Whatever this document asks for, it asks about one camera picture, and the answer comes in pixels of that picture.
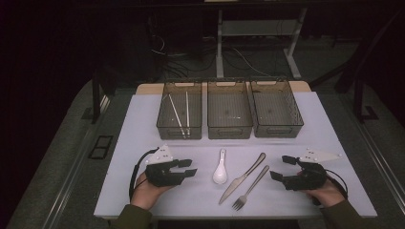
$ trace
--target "table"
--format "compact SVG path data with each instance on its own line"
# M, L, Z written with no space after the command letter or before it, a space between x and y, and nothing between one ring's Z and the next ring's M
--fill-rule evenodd
M256 138L242 140L210 140L206 126L206 91L202 93L202 139L161 140L156 121L160 107L162 84L140 85L133 95L125 117L117 147L110 163L95 216L115 219L129 203L131 174L139 158L147 151L166 143L177 159L192 159L189 169L197 174L184 180L181 186L163 194L151 210L154 219L307 219L320 216L307 197L286 191L282 183L266 174L250 193L247 204L232 209L233 202L244 194L265 165L285 176L295 175L300 167L282 162L281 156L301 156L307 148L342 154L322 165L339 174L349 186L349 200L363 217L375 217L376 212L337 138L316 93L302 81L291 82L294 96L305 125L296 138ZM225 167L228 181L216 184L212 175L218 165L220 150L226 149ZM243 174L258 155L266 159L221 205L219 200L230 182ZM139 172L145 169L144 163Z

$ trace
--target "sleeve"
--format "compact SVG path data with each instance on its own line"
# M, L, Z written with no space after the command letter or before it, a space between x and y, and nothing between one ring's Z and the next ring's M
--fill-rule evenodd
M110 229L147 229L151 217L149 211L127 204L118 219L113 221Z
M352 205L344 200L332 207L321 209L327 228L334 229L374 229L379 228L370 220L362 218Z

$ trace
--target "spoon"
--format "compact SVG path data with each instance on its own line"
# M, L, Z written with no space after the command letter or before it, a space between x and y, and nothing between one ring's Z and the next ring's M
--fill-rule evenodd
M218 164L218 167L215 170L214 176L212 177L214 179L214 182L216 182L217 184L223 184L227 180L226 169L224 166L225 152L226 152L226 149L221 149L220 163Z

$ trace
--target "plastic bin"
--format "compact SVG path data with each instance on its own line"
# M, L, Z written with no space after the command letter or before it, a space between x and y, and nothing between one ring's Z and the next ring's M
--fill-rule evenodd
M201 80L167 80L157 122L160 138L201 139L202 123Z
M289 82L283 78L250 78L253 130L256 137L297 137L304 121Z
M248 139L253 121L243 78L215 78L207 82L209 139Z

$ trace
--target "hand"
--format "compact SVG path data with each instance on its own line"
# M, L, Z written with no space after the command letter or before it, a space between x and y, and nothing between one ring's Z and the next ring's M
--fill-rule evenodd
M149 183L146 174L142 173L137 179L136 187L131 198L131 204L149 210L155 205L161 194L174 186L156 187Z
M324 207L332 207L335 204L345 200L343 195L339 192L339 189L329 180L318 189L315 190L303 190L310 197L317 198Z

